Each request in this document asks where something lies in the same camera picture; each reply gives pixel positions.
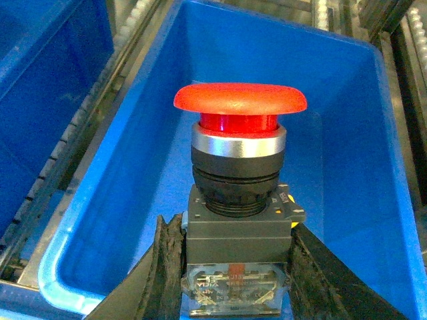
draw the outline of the chrome ring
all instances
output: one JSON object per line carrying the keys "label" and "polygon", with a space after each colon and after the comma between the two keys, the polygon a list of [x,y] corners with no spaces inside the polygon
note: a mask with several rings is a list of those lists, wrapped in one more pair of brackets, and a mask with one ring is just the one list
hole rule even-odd
{"label": "chrome ring", "polygon": [[285,149],[286,129],[279,126],[273,137],[248,139],[218,137],[202,131],[198,123],[193,125],[191,144],[197,150],[210,155],[230,158],[258,158],[275,155]]}

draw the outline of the red button cap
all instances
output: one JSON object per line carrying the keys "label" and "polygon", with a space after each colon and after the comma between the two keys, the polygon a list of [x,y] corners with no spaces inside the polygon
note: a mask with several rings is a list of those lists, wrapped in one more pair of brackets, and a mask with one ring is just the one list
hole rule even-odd
{"label": "red button cap", "polygon": [[307,109],[301,91],[281,85],[202,83],[180,89],[173,104],[200,112],[201,127],[222,133],[266,133],[278,115]]}

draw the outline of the blue plastic bin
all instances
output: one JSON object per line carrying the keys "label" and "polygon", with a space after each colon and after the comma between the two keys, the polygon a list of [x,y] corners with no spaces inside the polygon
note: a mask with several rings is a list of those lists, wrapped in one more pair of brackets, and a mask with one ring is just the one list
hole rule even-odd
{"label": "blue plastic bin", "polygon": [[104,0],[0,1],[0,236],[112,52]]}
{"label": "blue plastic bin", "polygon": [[64,214],[39,270],[59,308],[90,312],[186,210],[193,82],[296,87],[282,181],[307,226],[410,319],[427,318],[422,263],[384,63],[371,45],[208,1],[176,1]]}

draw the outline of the transparent contact block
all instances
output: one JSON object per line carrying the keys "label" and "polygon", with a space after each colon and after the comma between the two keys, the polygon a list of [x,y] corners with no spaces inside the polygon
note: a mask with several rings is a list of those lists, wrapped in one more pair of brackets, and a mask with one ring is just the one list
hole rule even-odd
{"label": "transparent contact block", "polygon": [[190,317],[279,316],[289,289],[284,264],[188,265],[181,281]]}

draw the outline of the blue crate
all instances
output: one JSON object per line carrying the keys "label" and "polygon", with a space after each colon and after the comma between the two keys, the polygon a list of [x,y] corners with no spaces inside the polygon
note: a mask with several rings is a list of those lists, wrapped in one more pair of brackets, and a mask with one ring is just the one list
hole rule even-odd
{"label": "blue crate", "polygon": [[191,125],[173,108],[194,82],[301,90],[281,173],[307,226],[410,319],[427,279],[380,53],[371,45],[209,1],[176,1],[39,270],[55,306],[88,313],[148,249],[155,218],[186,210]]}
{"label": "blue crate", "polygon": [[0,2],[0,236],[112,52],[103,0]]}

